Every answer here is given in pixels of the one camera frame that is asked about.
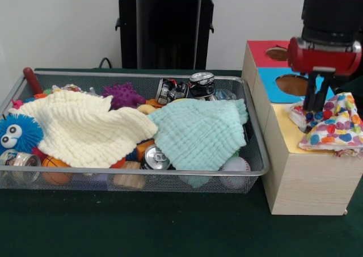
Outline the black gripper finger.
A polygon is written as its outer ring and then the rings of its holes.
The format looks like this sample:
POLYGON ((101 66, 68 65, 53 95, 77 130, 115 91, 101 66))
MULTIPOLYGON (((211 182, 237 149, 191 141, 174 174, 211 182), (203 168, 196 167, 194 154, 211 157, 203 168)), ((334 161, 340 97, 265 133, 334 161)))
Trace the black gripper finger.
POLYGON ((330 87, 331 74, 322 74, 323 82, 321 84, 320 90, 316 93, 314 111, 321 111, 324 107, 328 89, 330 87))
POLYGON ((303 109, 305 111, 317 111, 316 93, 315 93, 317 77, 318 73, 316 72, 308 74, 307 89, 303 101, 303 109))

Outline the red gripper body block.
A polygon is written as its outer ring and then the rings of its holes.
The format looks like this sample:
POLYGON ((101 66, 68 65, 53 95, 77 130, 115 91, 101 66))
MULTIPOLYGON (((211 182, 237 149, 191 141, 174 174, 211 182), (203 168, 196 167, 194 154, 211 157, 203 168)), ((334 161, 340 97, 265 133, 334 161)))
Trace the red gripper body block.
POLYGON ((355 41, 351 46, 328 46, 314 44, 300 37, 290 39, 288 65, 294 72, 331 73, 350 76, 358 68, 362 57, 362 46, 355 41))

